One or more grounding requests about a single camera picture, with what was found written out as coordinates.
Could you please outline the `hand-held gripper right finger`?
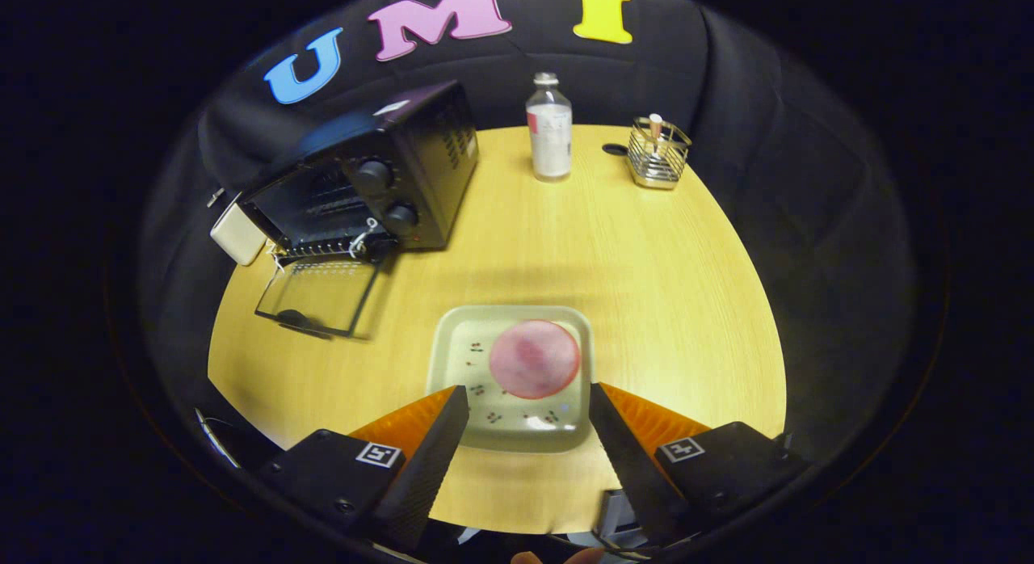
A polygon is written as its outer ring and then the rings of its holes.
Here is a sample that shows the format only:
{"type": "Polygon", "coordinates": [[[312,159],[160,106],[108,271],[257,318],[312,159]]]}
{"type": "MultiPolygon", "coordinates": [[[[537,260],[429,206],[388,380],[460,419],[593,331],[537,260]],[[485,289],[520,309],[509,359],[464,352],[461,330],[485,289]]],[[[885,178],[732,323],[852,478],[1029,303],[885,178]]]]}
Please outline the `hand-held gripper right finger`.
{"type": "Polygon", "coordinates": [[[663,548],[736,520],[809,468],[746,422],[706,427],[603,382],[591,384],[590,418],[638,523],[663,548]]]}

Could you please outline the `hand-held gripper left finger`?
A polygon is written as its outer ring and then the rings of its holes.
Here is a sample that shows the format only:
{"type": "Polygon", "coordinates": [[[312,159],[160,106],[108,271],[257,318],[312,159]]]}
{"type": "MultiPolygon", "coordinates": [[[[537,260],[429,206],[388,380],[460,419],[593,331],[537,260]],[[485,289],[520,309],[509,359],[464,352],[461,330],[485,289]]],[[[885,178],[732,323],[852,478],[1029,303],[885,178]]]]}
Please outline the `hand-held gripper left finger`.
{"type": "Polygon", "coordinates": [[[457,385],[351,434],[314,431],[262,465],[258,479],[336,536],[417,550],[469,410],[457,385]]]}

